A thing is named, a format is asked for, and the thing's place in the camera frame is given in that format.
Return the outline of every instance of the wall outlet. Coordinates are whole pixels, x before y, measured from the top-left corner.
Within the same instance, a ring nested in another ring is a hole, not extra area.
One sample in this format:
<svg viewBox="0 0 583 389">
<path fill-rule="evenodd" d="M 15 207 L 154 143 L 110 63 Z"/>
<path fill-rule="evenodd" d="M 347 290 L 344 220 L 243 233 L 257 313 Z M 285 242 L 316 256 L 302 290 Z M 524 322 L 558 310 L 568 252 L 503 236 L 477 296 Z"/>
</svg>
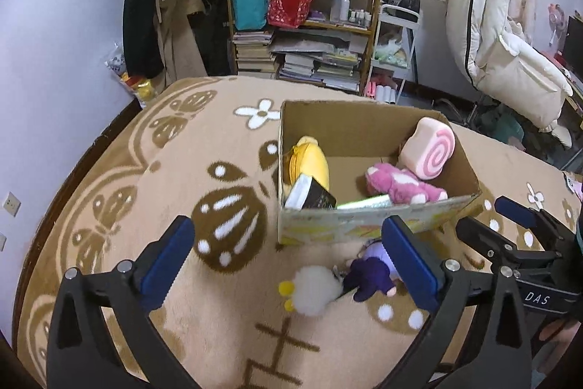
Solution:
<svg viewBox="0 0 583 389">
<path fill-rule="evenodd" d="M 8 197 L 4 200 L 4 209 L 12 216 L 16 216 L 18 208 L 20 208 L 20 200 L 15 197 L 12 192 L 8 192 Z"/>
</svg>

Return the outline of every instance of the bolt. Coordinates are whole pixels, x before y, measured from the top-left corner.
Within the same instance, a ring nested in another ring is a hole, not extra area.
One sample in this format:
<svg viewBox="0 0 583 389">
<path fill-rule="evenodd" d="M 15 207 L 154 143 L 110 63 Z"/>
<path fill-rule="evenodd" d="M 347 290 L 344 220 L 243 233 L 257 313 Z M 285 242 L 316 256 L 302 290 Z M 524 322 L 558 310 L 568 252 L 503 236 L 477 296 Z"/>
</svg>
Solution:
<svg viewBox="0 0 583 389">
<path fill-rule="evenodd" d="M 132 270 L 132 267 L 133 267 L 132 261 L 124 260 L 124 261 L 121 261 L 117 265 L 116 269 L 118 270 L 118 272 L 121 272 L 121 273 L 124 273 L 125 274 L 126 272 L 131 271 Z"/>
<path fill-rule="evenodd" d="M 502 266 L 500 268 L 500 274 L 502 274 L 504 277 L 512 277 L 512 269 L 508 266 Z"/>
<path fill-rule="evenodd" d="M 448 259 L 445 261 L 445 268 L 451 272 L 457 272 L 460 268 L 459 262 L 454 261 L 453 259 Z"/>
<path fill-rule="evenodd" d="M 65 272 L 65 278 L 68 280 L 74 279 L 75 277 L 77 277 L 77 269 L 74 267 L 71 267 L 70 269 L 67 269 Z"/>
</svg>

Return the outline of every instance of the black monitor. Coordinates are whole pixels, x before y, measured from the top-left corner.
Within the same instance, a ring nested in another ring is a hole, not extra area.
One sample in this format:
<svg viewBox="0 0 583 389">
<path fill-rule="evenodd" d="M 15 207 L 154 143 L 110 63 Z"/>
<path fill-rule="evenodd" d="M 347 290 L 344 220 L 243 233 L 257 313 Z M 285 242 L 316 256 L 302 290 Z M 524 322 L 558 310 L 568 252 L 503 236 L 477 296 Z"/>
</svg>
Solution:
<svg viewBox="0 0 583 389">
<path fill-rule="evenodd" d="M 572 68 L 572 72 L 583 81 L 583 22 L 574 17 L 569 17 L 563 58 Z"/>
</svg>

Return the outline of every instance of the pink fan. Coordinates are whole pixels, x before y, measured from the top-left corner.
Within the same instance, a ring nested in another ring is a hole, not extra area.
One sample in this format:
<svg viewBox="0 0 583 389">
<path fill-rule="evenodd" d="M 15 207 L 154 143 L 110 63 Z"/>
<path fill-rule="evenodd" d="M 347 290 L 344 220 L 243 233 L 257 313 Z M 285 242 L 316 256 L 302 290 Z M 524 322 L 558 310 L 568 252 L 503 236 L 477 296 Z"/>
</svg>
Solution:
<svg viewBox="0 0 583 389">
<path fill-rule="evenodd" d="M 555 39 L 560 39 L 567 29 L 565 12 L 558 4 L 549 4 L 549 25 L 553 35 L 549 40 L 549 46 L 553 46 Z"/>
</svg>

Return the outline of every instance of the bed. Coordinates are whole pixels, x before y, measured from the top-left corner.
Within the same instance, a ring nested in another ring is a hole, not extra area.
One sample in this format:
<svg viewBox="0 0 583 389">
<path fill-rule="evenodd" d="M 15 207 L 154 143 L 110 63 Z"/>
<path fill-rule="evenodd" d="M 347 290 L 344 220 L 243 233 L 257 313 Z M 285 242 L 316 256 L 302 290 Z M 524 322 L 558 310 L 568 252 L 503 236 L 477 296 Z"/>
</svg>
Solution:
<svg viewBox="0 0 583 389">
<path fill-rule="evenodd" d="M 368 101 L 268 79 L 183 79 L 112 142 L 56 221 L 26 290 L 18 356 L 39 382 L 46 381 L 51 311 L 66 269 L 109 271 L 135 259 L 178 214 L 193 218 L 197 239 L 164 306 L 150 317 L 202 387 L 369 389 L 394 367 L 427 317 L 404 288 L 366 303 L 345 297 L 319 318 L 284 310 L 280 281 L 302 265 L 339 264 L 360 248 L 278 246 L 275 179 L 285 99 Z M 454 128 L 480 180 L 483 195 L 474 204 L 482 223 L 520 249 L 540 248 L 530 232 L 495 213 L 494 198 L 504 194 L 575 229 L 581 204 L 559 170 Z M 211 241 L 225 223 L 236 241 Z M 442 257 L 488 271 L 487 261 L 456 240 L 453 224 L 420 236 Z M 203 238 L 210 245 L 200 245 Z M 113 314 L 105 313 L 122 360 L 139 375 Z M 450 361 L 469 316 L 448 350 Z"/>
</svg>

